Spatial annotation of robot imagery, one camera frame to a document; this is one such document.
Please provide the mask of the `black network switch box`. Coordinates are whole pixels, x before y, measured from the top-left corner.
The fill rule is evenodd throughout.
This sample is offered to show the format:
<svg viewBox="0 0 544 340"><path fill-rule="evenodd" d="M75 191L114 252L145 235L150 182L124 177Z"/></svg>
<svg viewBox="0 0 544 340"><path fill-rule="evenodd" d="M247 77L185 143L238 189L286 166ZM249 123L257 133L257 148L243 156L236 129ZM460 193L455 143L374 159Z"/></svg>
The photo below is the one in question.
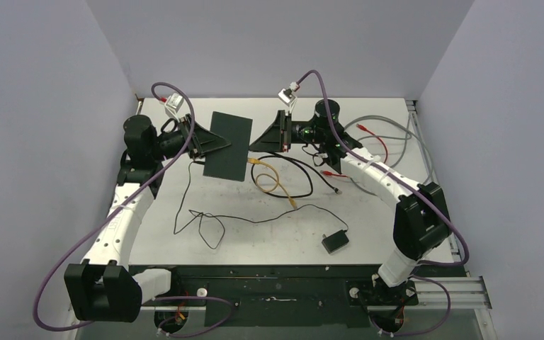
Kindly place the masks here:
<svg viewBox="0 0 544 340"><path fill-rule="evenodd" d="M224 140L224 146L205 157L203 175L210 178L243 182L253 120L237 115L212 112L210 131Z"/></svg>

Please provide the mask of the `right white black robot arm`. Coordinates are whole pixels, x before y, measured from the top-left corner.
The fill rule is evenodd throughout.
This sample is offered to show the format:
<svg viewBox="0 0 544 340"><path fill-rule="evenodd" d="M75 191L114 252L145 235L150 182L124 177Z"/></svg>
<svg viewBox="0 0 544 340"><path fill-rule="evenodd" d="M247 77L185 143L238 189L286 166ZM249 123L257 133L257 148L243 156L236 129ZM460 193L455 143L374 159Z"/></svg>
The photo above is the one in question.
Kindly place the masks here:
<svg viewBox="0 0 544 340"><path fill-rule="evenodd" d="M350 136L339 122L340 106L320 100L307 121L294 121L288 110L252 142L252 152L287 152L293 144L316 145L323 162L374 193L395 214L394 250L372 276L372 291L381 303L400 295L401 285L412 276L433 249L449 238L448 213L441 187L423 184L396 172Z"/></svg>

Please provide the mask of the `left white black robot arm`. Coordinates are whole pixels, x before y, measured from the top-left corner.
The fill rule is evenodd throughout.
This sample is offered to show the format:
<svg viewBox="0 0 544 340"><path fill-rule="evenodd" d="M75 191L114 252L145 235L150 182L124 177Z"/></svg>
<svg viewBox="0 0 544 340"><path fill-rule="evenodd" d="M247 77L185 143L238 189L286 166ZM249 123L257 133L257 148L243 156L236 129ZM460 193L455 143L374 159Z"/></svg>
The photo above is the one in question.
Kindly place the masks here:
<svg viewBox="0 0 544 340"><path fill-rule="evenodd" d="M176 304L183 286L167 269L132 275L129 259L138 229L162 184L165 160L191 159L227 148L231 142L206 130L190 115L174 129L158 132L149 117L134 115L124 124L126 149L120 161L114 199L105 225L78 264L70 264L64 282L73 311L83 322L133 322L141 306L158 298Z"/></svg>

